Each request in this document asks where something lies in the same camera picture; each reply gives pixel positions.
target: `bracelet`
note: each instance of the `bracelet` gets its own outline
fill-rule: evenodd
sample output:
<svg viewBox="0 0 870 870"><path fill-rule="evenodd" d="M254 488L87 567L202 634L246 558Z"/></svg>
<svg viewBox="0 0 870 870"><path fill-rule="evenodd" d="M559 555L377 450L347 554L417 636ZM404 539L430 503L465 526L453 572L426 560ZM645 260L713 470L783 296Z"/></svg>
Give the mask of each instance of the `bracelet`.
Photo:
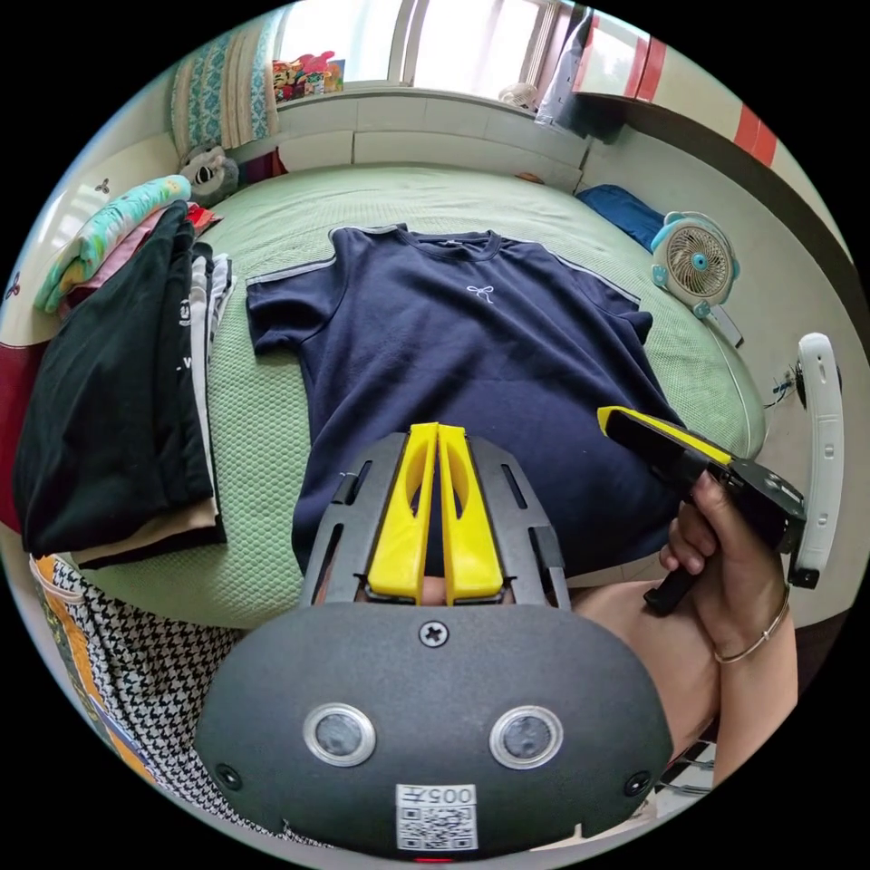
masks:
<svg viewBox="0 0 870 870"><path fill-rule="evenodd" d="M756 642L754 642L747 650L743 652L738 652L737 655L719 655L715 650L713 651L713 658L719 664L733 664L734 662L739 662L741 659L745 659L748 655L752 655L763 643L769 641L773 636L773 633L779 628L779 624L782 622L783 618L786 615L788 610L788 594L791 592L791 587L786 583L786 593L782 599L782 606L779 608L779 613L774 617L773 622L770 624L767 631L763 632L761 636L758 638Z"/></svg>

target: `yellow bracket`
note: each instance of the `yellow bracket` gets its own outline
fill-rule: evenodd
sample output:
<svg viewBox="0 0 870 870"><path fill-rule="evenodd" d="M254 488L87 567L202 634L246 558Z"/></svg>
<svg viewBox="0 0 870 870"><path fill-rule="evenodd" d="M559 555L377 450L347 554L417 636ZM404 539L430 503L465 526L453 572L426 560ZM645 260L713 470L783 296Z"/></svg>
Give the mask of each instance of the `yellow bracket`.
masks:
<svg viewBox="0 0 870 870"><path fill-rule="evenodd" d="M376 595L421 602L437 447L438 423L411 426L369 569L369 587Z"/></svg>
<svg viewBox="0 0 870 870"><path fill-rule="evenodd" d="M440 427L439 466L447 603L491 598L501 590L501 566L465 430ZM460 516L454 493L459 498Z"/></svg>
<svg viewBox="0 0 870 870"><path fill-rule="evenodd" d="M500 592L503 581L465 430L438 423L411 427L369 569L369 587L376 595L421 603L436 450L447 604L490 598Z"/></svg>
<svg viewBox="0 0 870 870"><path fill-rule="evenodd" d="M607 435L607 426L610 423L612 415L615 413L631 417L650 429L657 429L658 431L669 435L672 439L685 444L687 447L694 448L704 456L710 457L710 459L714 462L718 462L722 466L729 466L733 460L732 456L726 453L723 449L716 447L714 444L703 441L685 430L677 429L677 427L672 426L670 423L666 423L663 420L657 420L655 417L648 417L646 414L632 411L629 408L613 406L610 408L598 409L598 425L601 427L601 431L604 435Z"/></svg>

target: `toy box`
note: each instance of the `toy box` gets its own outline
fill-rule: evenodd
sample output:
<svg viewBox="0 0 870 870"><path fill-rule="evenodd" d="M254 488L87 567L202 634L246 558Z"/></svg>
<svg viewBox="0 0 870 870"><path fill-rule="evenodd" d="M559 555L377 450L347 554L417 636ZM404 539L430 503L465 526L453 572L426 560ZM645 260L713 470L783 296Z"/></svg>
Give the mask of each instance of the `toy box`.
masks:
<svg viewBox="0 0 870 870"><path fill-rule="evenodd" d="M336 93L344 88L344 61L334 52L303 54L294 61L272 61L275 102L299 100L319 93Z"/></svg>

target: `navy blue t-shirt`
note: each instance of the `navy blue t-shirt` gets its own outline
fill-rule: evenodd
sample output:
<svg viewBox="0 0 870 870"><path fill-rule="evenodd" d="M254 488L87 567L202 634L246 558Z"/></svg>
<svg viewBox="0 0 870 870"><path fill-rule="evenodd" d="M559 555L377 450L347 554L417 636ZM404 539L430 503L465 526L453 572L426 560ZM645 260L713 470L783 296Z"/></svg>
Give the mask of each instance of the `navy blue t-shirt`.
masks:
<svg viewBox="0 0 870 870"><path fill-rule="evenodd" d="M335 256L247 286L256 354L299 355L311 455L292 543L303 571L342 471L414 423L464 427L512 453L553 524L568 576L648 556L675 497L596 413L681 425L646 359L637 299L533 242L337 229ZM443 575L433 499L426 570Z"/></svg>

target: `houndstooth fabric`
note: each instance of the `houndstooth fabric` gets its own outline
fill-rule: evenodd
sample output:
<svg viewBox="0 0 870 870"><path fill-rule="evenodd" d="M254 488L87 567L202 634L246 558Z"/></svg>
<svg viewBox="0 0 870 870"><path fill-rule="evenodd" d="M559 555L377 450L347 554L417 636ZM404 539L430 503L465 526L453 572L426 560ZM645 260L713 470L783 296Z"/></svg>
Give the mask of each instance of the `houndstooth fabric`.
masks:
<svg viewBox="0 0 870 870"><path fill-rule="evenodd" d="M87 584L62 559L55 560L53 580L82 597L64 606L87 640L94 685L157 784L213 816L274 837L234 812L193 748L208 686L241 632L145 613ZM325 846L289 829L279 839Z"/></svg>

